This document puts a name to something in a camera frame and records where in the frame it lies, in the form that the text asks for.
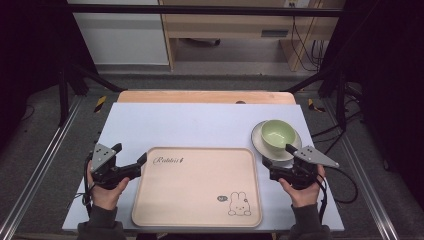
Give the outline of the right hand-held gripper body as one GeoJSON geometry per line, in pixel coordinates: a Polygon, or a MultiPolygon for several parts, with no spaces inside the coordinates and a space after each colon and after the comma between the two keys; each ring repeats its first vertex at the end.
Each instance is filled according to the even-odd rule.
{"type": "Polygon", "coordinates": [[[317,181],[317,166],[338,168],[339,163],[311,146],[297,149],[290,164],[274,161],[276,170],[270,170],[270,179],[285,179],[294,189],[308,188],[317,181]]]}

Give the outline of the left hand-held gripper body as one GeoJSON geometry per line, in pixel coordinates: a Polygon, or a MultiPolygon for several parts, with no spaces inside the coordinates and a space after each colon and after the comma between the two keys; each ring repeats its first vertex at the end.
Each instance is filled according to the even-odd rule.
{"type": "Polygon", "coordinates": [[[112,148],[103,144],[96,144],[91,157],[91,175],[96,185],[101,188],[112,190],[118,183],[124,179],[129,178],[133,180],[141,176],[140,171],[132,171],[130,165],[117,166],[116,155],[112,148]]]}

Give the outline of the green bowl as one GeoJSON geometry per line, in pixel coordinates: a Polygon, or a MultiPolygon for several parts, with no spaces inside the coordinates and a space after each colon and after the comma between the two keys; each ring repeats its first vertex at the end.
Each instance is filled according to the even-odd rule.
{"type": "Polygon", "coordinates": [[[265,121],[260,129],[262,143],[272,153],[281,154],[287,144],[296,140],[294,128],[285,121],[274,119],[265,121]]]}

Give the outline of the grey round plate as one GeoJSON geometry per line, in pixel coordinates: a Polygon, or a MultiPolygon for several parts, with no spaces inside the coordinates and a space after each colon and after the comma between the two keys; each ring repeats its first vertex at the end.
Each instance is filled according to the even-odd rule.
{"type": "MultiPolygon", "coordinates": [[[[265,148],[264,144],[262,143],[261,135],[260,135],[260,129],[261,129],[261,126],[264,122],[265,121],[258,123],[254,127],[254,129],[252,130],[251,140],[252,140],[252,144],[255,147],[255,149],[259,153],[261,153],[263,156],[265,156],[265,157],[267,157],[271,160],[275,160],[275,161],[289,161],[289,160],[291,160],[293,158],[293,156],[290,153],[288,153],[286,150],[281,154],[276,154],[276,153],[272,153],[270,150],[267,150],[265,148]]],[[[302,146],[302,141],[301,141],[301,138],[300,138],[300,136],[299,136],[299,134],[297,133],[296,130],[295,130],[295,132],[296,132],[296,140],[291,145],[293,145],[296,148],[300,148],[302,146]]]]}

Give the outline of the person's right hand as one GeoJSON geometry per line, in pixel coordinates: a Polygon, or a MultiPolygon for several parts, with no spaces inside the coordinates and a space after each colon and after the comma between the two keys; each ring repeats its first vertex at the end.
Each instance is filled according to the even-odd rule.
{"type": "Polygon", "coordinates": [[[322,165],[317,166],[318,176],[317,181],[310,185],[308,188],[302,190],[294,189],[285,179],[280,178],[279,183],[284,191],[290,196],[292,200],[292,206],[295,208],[305,207],[314,205],[317,203],[317,199],[320,192],[320,184],[323,182],[325,177],[325,170],[322,165]]]}

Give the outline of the person's left hand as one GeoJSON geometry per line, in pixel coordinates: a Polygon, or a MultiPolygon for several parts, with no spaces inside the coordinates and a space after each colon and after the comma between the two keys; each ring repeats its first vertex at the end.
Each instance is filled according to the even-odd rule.
{"type": "Polygon", "coordinates": [[[112,189],[103,189],[94,184],[92,175],[90,170],[87,170],[87,181],[90,189],[90,195],[92,198],[92,202],[95,206],[103,208],[105,210],[114,210],[117,207],[118,200],[126,189],[130,179],[124,178],[122,179],[118,185],[112,189]]]}

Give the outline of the yellow black striped tape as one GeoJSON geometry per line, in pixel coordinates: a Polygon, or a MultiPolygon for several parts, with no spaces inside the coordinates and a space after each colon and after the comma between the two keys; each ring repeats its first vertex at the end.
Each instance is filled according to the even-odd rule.
{"type": "Polygon", "coordinates": [[[106,98],[107,98],[107,96],[101,96],[99,99],[98,99],[98,101],[97,101],[97,103],[96,103],[96,106],[95,106],[95,109],[94,109],[94,113],[98,113],[98,112],[100,112],[100,110],[102,109],[102,106],[103,106],[103,104],[105,103],[105,101],[106,101],[106,98]]]}
{"type": "Polygon", "coordinates": [[[308,99],[308,109],[316,111],[316,112],[326,112],[325,108],[316,107],[315,104],[314,104],[314,101],[310,98],[308,99]]]}

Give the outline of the beige tray with rabbit print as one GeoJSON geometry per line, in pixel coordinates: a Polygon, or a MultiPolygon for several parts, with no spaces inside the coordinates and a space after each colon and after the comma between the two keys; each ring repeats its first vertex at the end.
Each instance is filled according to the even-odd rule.
{"type": "Polygon", "coordinates": [[[254,154],[246,148],[150,149],[132,220],[140,227],[258,226],[254,154]]]}

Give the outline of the black metal stand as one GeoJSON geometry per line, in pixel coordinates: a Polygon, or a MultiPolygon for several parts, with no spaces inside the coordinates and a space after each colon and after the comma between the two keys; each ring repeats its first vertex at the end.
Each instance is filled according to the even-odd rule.
{"type": "Polygon", "coordinates": [[[58,86],[59,86],[59,100],[60,100],[60,120],[59,126],[63,126],[69,118],[69,100],[68,100],[68,86],[71,86],[76,95],[84,96],[88,93],[89,87],[84,79],[88,78],[96,83],[102,85],[112,92],[123,92],[125,88],[119,87],[106,79],[102,78],[98,73],[89,71],[78,64],[63,65],[58,71],[58,86]],[[74,79],[66,77],[70,72],[74,75],[81,75],[81,79],[74,79]]]}
{"type": "Polygon", "coordinates": [[[318,90],[318,95],[321,98],[329,97],[333,91],[336,91],[336,120],[341,129],[345,130],[347,126],[344,108],[346,76],[341,68],[328,67],[321,69],[306,80],[289,87],[286,92],[296,93],[318,80],[322,80],[318,90]]]}

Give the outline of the white cabinet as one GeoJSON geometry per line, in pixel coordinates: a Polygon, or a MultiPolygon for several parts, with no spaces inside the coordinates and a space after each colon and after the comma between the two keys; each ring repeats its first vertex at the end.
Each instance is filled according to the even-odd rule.
{"type": "Polygon", "coordinates": [[[75,13],[96,65],[167,65],[159,14],[75,13]]]}

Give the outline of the black curtain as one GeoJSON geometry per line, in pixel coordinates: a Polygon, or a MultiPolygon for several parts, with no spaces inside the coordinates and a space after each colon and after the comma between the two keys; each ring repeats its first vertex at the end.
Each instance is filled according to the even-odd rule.
{"type": "Polygon", "coordinates": [[[58,84],[64,63],[97,71],[68,0],[0,0],[0,150],[30,95],[58,84]]]}
{"type": "Polygon", "coordinates": [[[364,25],[343,64],[383,156],[424,206],[424,0],[346,0],[326,60],[364,25]]]}

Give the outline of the grey label plate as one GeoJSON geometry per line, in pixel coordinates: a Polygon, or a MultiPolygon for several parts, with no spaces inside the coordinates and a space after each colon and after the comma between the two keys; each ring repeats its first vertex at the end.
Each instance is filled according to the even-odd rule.
{"type": "Polygon", "coordinates": [[[285,38],[287,35],[287,29],[264,29],[261,32],[262,38],[285,38]]]}

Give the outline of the wooden desk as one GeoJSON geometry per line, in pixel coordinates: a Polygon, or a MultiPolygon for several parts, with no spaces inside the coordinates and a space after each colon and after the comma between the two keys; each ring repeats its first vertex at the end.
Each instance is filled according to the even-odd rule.
{"type": "MultiPolygon", "coordinates": [[[[346,0],[158,0],[165,5],[241,6],[270,8],[343,9],[346,0]]],[[[280,41],[289,69],[298,70],[303,63],[306,47],[312,41],[331,39],[336,17],[245,16],[164,14],[165,36],[169,42],[177,39],[262,38],[264,29],[287,29],[280,41]]]]}

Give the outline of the black metal crossbar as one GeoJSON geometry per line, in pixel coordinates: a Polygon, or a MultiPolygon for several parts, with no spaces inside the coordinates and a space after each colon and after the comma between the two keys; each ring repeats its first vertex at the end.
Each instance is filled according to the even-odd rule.
{"type": "Polygon", "coordinates": [[[236,6],[162,6],[162,5],[105,5],[69,4],[74,13],[116,13],[116,14],[193,14],[193,15],[245,15],[245,16],[301,16],[340,17],[339,9],[269,8],[236,6]]]}

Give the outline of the aluminium rail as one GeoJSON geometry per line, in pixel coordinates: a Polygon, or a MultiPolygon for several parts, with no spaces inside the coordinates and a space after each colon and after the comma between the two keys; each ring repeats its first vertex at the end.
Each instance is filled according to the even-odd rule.
{"type": "Polygon", "coordinates": [[[377,227],[382,240],[399,240],[399,235],[386,212],[385,207],[377,194],[371,180],[369,179],[361,161],[349,139],[347,130],[340,127],[336,128],[338,138],[327,149],[330,153],[331,150],[338,146],[343,152],[341,157],[342,168],[350,172],[354,183],[358,189],[359,197],[364,201],[370,212],[374,225],[377,227]]]}
{"type": "Polygon", "coordinates": [[[65,119],[57,127],[51,141],[46,147],[43,155],[40,157],[39,162],[28,179],[19,198],[9,212],[5,221],[2,223],[0,227],[0,240],[11,240],[13,238],[16,229],[23,219],[23,216],[31,204],[44,179],[44,176],[46,175],[57,151],[61,146],[63,139],[72,125],[82,101],[83,98],[81,96],[74,97],[69,111],[65,113],[65,119]]]}

